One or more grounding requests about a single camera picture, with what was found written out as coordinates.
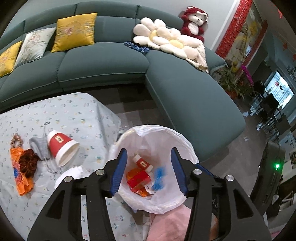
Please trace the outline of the orange plastic bag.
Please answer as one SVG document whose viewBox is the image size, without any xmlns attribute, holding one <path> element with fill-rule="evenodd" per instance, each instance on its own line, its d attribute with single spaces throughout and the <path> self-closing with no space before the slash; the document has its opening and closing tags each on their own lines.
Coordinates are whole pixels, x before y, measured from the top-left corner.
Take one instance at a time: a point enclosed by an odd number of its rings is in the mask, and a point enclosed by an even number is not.
<svg viewBox="0 0 296 241">
<path fill-rule="evenodd" d="M 16 182 L 16 189 L 20 196 L 26 195 L 34 188 L 33 178 L 26 178 L 20 171 L 20 157 L 24 150 L 21 147 L 10 148 L 11 163 L 13 166 L 14 178 Z"/>
</svg>

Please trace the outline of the blue wrapper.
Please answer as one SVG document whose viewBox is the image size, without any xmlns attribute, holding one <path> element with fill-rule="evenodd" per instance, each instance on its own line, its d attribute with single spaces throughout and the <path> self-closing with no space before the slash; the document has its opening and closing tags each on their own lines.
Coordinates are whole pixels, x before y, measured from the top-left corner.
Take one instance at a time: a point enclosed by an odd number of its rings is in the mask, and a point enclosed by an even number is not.
<svg viewBox="0 0 296 241">
<path fill-rule="evenodd" d="M 166 169 L 164 166 L 158 167 L 154 171 L 154 183 L 152 185 L 152 191 L 162 190 L 165 186 L 164 178 L 166 175 Z"/>
</svg>

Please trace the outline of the red white paper cup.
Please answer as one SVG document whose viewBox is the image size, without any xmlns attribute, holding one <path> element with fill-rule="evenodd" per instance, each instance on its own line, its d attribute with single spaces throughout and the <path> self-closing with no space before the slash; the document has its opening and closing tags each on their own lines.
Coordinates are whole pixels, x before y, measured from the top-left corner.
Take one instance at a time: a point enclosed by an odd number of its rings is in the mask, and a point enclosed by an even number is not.
<svg viewBox="0 0 296 241">
<path fill-rule="evenodd" d="M 56 130 L 48 133 L 47 143 L 58 167 L 63 167 L 69 163 L 79 149 L 77 141 Z"/>
</svg>

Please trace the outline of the red orange packaging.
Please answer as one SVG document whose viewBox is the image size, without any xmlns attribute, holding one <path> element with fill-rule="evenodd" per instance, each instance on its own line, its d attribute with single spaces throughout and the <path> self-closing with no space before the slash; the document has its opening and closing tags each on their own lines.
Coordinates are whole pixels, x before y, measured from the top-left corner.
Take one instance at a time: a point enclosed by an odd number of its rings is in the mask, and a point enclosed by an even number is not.
<svg viewBox="0 0 296 241">
<path fill-rule="evenodd" d="M 125 176 L 127 184 L 133 193 L 136 193 L 141 197 L 148 197 L 151 195 L 145 188 L 145 186 L 152 181 L 147 172 L 140 168 L 134 168 L 128 171 Z"/>
</svg>

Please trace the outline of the white bag lined bin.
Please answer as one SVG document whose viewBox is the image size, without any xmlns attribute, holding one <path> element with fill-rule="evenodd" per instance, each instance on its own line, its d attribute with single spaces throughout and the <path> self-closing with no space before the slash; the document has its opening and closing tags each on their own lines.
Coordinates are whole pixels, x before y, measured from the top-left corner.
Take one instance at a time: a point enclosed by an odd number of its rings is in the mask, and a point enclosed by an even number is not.
<svg viewBox="0 0 296 241">
<path fill-rule="evenodd" d="M 127 150 L 128 158 L 124 173 L 136 167 L 133 157 L 139 154 L 154 169 L 165 168 L 164 187 L 149 197 L 141 197 L 132 192 L 123 176 L 118 194 L 133 210 L 143 210 L 153 214 L 164 214 L 186 201 L 180 191 L 173 166 L 171 164 L 171 149 L 176 147 L 183 159 L 199 163 L 192 144 L 180 133 L 158 125 L 141 125 L 130 128 L 111 146 L 108 159 L 115 159 L 120 150 Z"/>
</svg>

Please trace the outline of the grey sock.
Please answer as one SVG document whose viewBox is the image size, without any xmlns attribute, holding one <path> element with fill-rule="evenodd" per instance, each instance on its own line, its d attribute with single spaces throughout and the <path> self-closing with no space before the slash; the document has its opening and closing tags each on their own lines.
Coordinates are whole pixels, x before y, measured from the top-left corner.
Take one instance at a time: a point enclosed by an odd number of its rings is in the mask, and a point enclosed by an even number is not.
<svg viewBox="0 0 296 241">
<path fill-rule="evenodd" d="M 32 137 L 29 139 L 30 148 L 41 160 L 49 160 L 51 155 L 45 137 Z"/>
</svg>

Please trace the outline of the floral pale blue tablecloth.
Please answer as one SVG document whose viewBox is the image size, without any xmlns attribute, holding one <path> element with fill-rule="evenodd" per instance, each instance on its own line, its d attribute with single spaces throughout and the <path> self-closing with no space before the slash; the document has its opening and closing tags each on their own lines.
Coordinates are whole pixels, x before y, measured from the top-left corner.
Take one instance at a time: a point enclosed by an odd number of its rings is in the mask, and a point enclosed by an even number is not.
<svg viewBox="0 0 296 241">
<path fill-rule="evenodd" d="M 103 168 L 121 121 L 93 96 L 73 93 L 31 103 L 1 115 L 1 208 L 22 238 L 27 238 L 38 214 L 66 170 L 81 166 L 87 173 Z M 10 142 L 15 133 L 29 148 L 32 137 L 46 137 L 59 131 L 79 143 L 71 161 L 57 167 L 54 160 L 40 161 L 34 174 L 34 188 L 26 195 L 16 189 Z"/>
</svg>

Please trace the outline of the beige patterned scrunchie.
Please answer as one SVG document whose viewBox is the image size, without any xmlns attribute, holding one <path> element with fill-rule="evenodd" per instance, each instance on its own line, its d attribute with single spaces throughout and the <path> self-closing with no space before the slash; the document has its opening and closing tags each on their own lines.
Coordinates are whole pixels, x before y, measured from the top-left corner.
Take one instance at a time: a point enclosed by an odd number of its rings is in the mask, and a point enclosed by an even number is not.
<svg viewBox="0 0 296 241">
<path fill-rule="evenodd" d="M 21 148 L 23 146 L 23 139 L 18 133 L 15 133 L 10 142 L 11 148 Z"/>
</svg>

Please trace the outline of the potted plant with flowers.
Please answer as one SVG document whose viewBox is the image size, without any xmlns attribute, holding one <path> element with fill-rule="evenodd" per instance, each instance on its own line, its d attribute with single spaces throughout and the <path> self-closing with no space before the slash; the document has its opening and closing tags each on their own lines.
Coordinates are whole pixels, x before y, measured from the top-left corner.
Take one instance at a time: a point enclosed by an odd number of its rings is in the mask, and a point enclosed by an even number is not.
<svg viewBox="0 0 296 241">
<path fill-rule="evenodd" d="M 245 65 L 241 65 L 236 72 L 223 67 L 216 71 L 215 77 L 232 100 L 254 96 L 254 81 Z"/>
</svg>

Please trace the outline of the blue braided item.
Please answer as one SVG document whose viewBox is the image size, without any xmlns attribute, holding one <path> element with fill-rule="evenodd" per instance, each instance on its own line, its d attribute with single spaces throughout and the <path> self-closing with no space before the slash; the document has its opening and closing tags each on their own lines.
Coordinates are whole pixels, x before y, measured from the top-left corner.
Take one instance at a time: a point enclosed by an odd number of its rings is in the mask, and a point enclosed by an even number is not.
<svg viewBox="0 0 296 241">
<path fill-rule="evenodd" d="M 138 51 L 144 55 L 146 55 L 149 51 L 150 51 L 150 48 L 148 47 L 143 47 L 143 46 L 140 46 L 140 45 L 137 45 L 135 43 L 132 43 L 130 41 L 126 41 L 124 42 L 124 45 L 130 49 L 133 49 L 135 51 Z"/>
</svg>

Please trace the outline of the small yellow embroidered cushion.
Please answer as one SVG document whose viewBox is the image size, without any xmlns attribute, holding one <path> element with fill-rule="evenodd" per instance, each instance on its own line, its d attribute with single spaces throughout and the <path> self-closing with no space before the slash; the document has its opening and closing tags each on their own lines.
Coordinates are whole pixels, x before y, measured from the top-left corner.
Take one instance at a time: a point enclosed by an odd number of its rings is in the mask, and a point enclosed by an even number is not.
<svg viewBox="0 0 296 241">
<path fill-rule="evenodd" d="M 8 75 L 13 71 L 21 44 L 22 41 L 19 41 L 1 54 L 0 77 Z"/>
</svg>

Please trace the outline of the dark green sectional sofa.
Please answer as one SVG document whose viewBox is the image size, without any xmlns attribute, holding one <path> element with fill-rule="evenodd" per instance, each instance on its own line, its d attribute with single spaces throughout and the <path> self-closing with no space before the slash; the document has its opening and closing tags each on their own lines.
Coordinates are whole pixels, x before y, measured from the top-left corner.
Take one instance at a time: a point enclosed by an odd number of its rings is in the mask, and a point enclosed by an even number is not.
<svg viewBox="0 0 296 241">
<path fill-rule="evenodd" d="M 201 161 L 228 146 L 245 129 L 242 113 L 212 78 L 226 65 L 205 50 L 208 72 L 158 50 L 147 54 L 124 45 L 133 27 L 147 16 L 180 29 L 177 16 L 145 6 L 115 1 L 88 1 L 60 6 L 31 16 L 1 37 L 1 51 L 25 35 L 55 27 L 61 18 L 97 13 L 93 45 L 56 52 L 46 48 L 44 57 L 17 67 L 1 78 L 1 110 L 53 94 L 90 87 L 145 83 L 169 126 L 183 134 Z"/>
</svg>

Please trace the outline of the pale floral cushion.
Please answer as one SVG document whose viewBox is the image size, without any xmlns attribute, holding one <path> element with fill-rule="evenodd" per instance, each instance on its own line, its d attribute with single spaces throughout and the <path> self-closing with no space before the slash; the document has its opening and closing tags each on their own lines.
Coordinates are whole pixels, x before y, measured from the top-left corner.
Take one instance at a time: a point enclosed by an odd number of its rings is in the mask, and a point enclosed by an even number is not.
<svg viewBox="0 0 296 241">
<path fill-rule="evenodd" d="M 14 69 L 28 62 L 41 59 L 55 31 L 56 28 L 53 27 L 36 30 L 26 34 L 16 58 Z"/>
</svg>

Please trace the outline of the red white plush monkey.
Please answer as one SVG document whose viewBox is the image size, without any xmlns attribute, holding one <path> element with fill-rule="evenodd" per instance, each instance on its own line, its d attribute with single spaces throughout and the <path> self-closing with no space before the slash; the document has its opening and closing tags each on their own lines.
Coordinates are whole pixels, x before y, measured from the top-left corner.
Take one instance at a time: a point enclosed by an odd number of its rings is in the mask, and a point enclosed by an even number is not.
<svg viewBox="0 0 296 241">
<path fill-rule="evenodd" d="M 204 42 L 203 25 L 208 21 L 208 18 L 208 14 L 202 9 L 188 6 L 181 16 L 181 19 L 184 22 L 181 28 L 181 34 L 197 38 Z"/>
</svg>

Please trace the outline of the large yellow embroidered cushion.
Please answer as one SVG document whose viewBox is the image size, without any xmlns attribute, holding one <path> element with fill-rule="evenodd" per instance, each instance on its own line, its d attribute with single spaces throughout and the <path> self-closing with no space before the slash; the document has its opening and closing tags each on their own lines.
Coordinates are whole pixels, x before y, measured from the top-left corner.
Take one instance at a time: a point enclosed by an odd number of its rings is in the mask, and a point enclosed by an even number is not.
<svg viewBox="0 0 296 241">
<path fill-rule="evenodd" d="M 97 13 L 82 14 L 57 20 L 52 53 L 76 47 L 94 45 L 94 27 Z"/>
</svg>

